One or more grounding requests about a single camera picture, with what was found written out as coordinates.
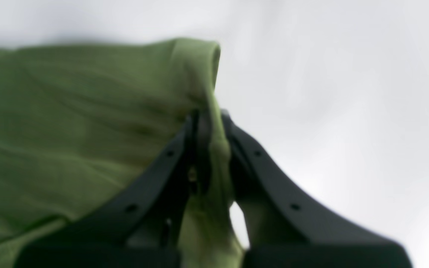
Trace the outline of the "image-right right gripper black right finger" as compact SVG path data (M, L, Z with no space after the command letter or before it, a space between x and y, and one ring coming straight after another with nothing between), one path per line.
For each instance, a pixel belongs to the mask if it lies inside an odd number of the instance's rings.
M397 242L354 224L296 185L265 149L222 112L235 200L250 248L244 268L411 268Z

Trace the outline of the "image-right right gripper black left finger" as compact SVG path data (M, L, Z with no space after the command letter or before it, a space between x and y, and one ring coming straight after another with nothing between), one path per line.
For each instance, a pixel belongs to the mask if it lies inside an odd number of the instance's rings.
M208 111L196 110L153 163L125 190L83 219L26 246L17 268L180 268L183 214L207 192Z

